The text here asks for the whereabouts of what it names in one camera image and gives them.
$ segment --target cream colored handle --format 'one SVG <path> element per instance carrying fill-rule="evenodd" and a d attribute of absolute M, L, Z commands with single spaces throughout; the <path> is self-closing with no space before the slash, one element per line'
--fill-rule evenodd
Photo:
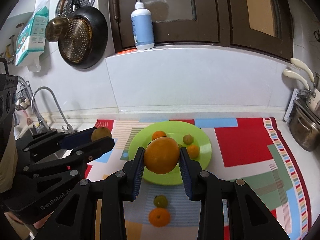
<path fill-rule="evenodd" d="M 299 60 L 297 58 L 293 58 L 293 57 L 290 59 L 290 61 L 297 68 L 304 70 L 308 74 L 312 83 L 315 82 L 315 77 L 313 75 L 313 72 L 310 70 L 310 68 L 308 68 L 308 66 L 305 63 L 303 63 L 301 60 Z"/>
<path fill-rule="evenodd" d="M 293 79 L 296 79 L 296 80 L 299 80 L 300 82 L 302 82 L 302 84 L 304 85 L 304 87 L 309 90 L 309 85 L 308 85 L 308 81 L 305 80 L 301 75 L 299 75 L 298 73 L 292 71 L 292 70 L 288 70 L 288 69 L 285 69 L 283 72 L 282 72 L 283 75 L 285 75 L 286 77 L 288 78 L 293 78 Z"/>

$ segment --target curved metal faucet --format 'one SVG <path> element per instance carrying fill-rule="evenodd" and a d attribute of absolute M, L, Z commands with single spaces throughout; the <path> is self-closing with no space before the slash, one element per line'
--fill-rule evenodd
<path fill-rule="evenodd" d="M 70 134 L 71 134 L 71 133 L 74 133 L 75 131 L 73 130 L 71 124 L 69 124 L 68 121 L 67 121 L 67 119 L 65 118 L 65 116 L 64 116 L 64 114 L 63 114 L 63 112 L 62 112 L 62 110 L 61 110 L 61 108 L 60 108 L 60 105 L 59 105 L 59 103 L 58 103 L 58 101 L 57 101 L 56 96 L 54 95 L 53 91 L 52 91 L 49 87 L 39 87 L 39 88 L 35 91 L 35 93 L 34 93 L 33 96 L 32 96 L 32 99 L 31 99 L 31 110 L 33 111 L 33 100 L 34 100 L 34 98 L 35 98 L 36 93 L 38 93 L 38 92 L 39 92 L 40 90 L 42 90 L 42 89 L 46 89 L 46 90 L 48 90 L 48 91 L 51 93 L 51 95 L 53 96 L 53 99 L 54 99 L 54 101 L 55 101 L 55 103 L 56 103 L 56 105 L 57 105 L 57 107 L 58 107 L 58 109 L 59 109 L 59 112 L 60 112 L 60 114 L 62 115 L 62 118 L 63 118 L 63 120 L 65 121 L 65 123 L 66 123 L 66 125 L 67 125 L 68 132 L 69 132 Z"/>
<path fill-rule="evenodd" d="M 28 95 L 28 98 L 32 98 L 33 93 L 31 88 L 27 85 L 27 83 L 25 82 L 25 80 L 21 77 L 18 76 L 18 82 L 24 86 L 24 88 L 26 89 L 26 93 Z M 32 112 L 34 112 L 36 114 L 36 117 L 38 118 L 38 122 L 40 125 L 44 126 L 45 129 L 47 131 L 50 131 L 49 125 L 47 124 L 47 122 L 44 120 L 43 116 L 40 114 L 38 106 L 36 104 L 36 102 L 34 102 L 34 111 L 32 110 Z"/>

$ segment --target tissue package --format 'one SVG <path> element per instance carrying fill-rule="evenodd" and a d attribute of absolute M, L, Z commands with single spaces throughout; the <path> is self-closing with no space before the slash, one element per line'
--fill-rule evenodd
<path fill-rule="evenodd" d="M 17 38 L 16 66 L 28 66 L 30 71 L 40 71 L 39 56 L 44 52 L 44 31 L 49 10 L 42 7 L 33 14 Z"/>

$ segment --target brown wooden frame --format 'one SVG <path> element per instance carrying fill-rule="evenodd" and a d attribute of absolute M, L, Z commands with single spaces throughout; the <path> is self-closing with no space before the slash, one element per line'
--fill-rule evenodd
<path fill-rule="evenodd" d="M 114 0 L 109 0 L 111 29 L 116 52 L 134 46 L 131 13 L 135 0 L 118 0 L 119 18 L 114 19 Z M 216 0 L 194 0 L 196 20 L 179 20 L 153 23 L 156 43 L 165 42 L 220 42 Z"/>
<path fill-rule="evenodd" d="M 287 60 L 292 57 L 292 23 L 287 0 L 273 0 L 278 37 L 250 28 L 246 0 L 228 0 L 228 2 L 231 44 L 257 49 Z"/>

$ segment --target green plate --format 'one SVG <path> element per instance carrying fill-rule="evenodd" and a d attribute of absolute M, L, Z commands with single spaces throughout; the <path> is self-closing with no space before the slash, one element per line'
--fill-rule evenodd
<path fill-rule="evenodd" d="M 175 139 L 175 141 L 184 147 L 183 137 L 186 134 L 193 136 L 195 141 L 193 144 L 199 146 L 200 155 L 194 160 L 201 164 L 202 169 L 205 169 L 211 159 L 211 143 L 208 136 L 198 127 L 181 121 L 164 121 L 157 122 L 142 129 L 132 140 L 129 147 L 129 160 L 133 160 L 139 147 L 147 148 L 151 142 L 152 134 L 155 131 L 164 131 L 167 137 Z M 167 174 L 156 174 L 144 168 L 143 178 L 149 182 L 159 185 L 179 185 L 182 183 L 179 164 Z"/>

